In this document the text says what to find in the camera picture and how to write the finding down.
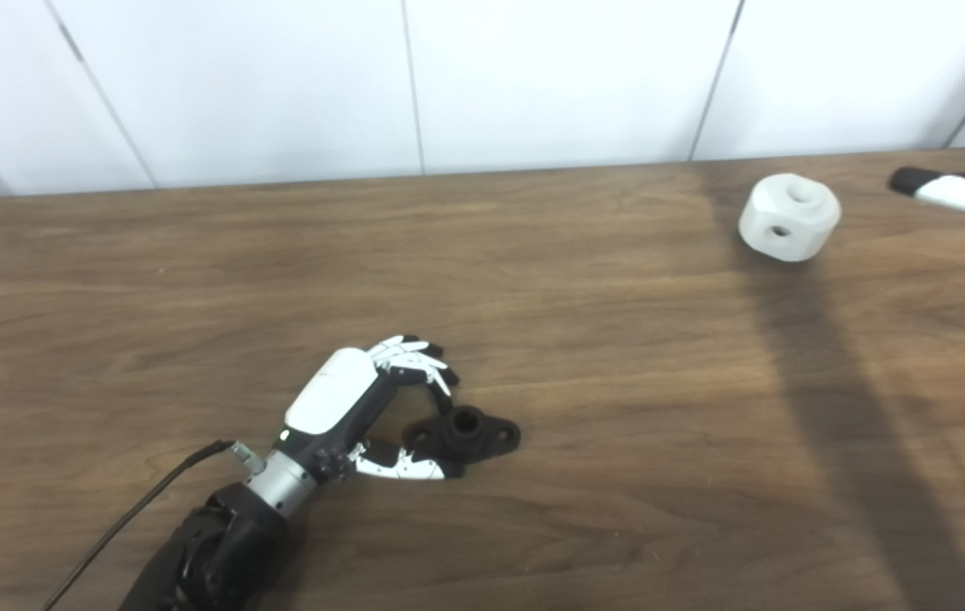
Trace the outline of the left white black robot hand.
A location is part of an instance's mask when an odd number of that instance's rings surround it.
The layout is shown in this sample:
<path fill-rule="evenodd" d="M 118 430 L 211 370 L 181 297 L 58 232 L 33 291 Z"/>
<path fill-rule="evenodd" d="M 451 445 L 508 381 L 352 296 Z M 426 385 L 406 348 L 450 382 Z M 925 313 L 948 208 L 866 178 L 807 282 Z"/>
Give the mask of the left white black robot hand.
<path fill-rule="evenodd" d="M 443 349 L 413 335 L 396 335 L 373 347 L 332 353 L 284 415 L 273 448 L 317 484 L 363 474 L 386 479 L 461 479 L 465 468 L 424 457 L 369 437 L 369 430 L 404 386 L 423 385 L 439 413 L 452 407 L 458 376 L 442 361 Z"/>

